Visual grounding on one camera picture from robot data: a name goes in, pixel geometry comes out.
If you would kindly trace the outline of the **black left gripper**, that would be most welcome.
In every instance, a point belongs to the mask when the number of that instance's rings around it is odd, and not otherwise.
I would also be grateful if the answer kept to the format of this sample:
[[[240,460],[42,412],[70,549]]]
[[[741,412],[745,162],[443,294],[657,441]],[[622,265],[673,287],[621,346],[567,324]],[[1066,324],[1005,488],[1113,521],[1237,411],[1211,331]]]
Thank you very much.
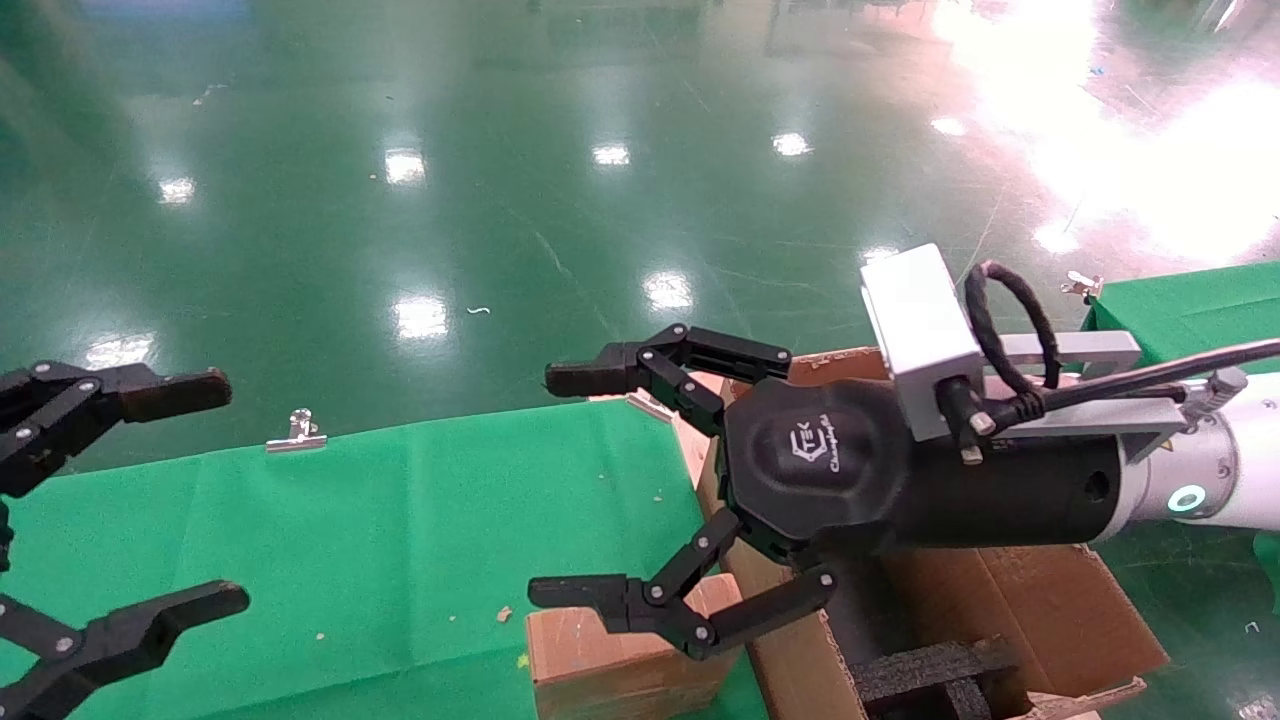
[[[147,423],[227,406],[216,368],[161,375],[136,363],[90,370],[37,363],[1,379],[1,492],[20,498],[119,423]],[[0,502],[0,573],[10,570],[10,511]],[[4,594],[3,641],[35,664],[1,692],[5,719],[67,719],[106,685],[163,666],[184,632],[243,612],[250,593],[216,580],[175,591],[73,628]]]

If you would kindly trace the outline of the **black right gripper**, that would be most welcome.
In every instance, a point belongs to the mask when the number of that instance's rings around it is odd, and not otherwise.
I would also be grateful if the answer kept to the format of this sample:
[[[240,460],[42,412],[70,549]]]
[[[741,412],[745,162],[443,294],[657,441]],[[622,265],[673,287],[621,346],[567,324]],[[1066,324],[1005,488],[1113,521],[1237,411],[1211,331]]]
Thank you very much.
[[[548,364],[556,397],[644,389],[701,434],[722,434],[719,488],[732,510],[713,514],[650,580],[535,577],[529,602],[590,609],[611,634],[657,634],[704,661],[817,612],[837,588],[818,566],[700,614],[687,596],[741,538],[805,566],[840,553],[1079,544],[1114,519],[1123,460],[1112,437],[1000,441],[966,465],[952,439],[914,438],[887,383],[795,386],[781,380],[791,361],[786,348],[677,323],[607,343],[589,363]],[[760,383],[724,409],[692,372]]]

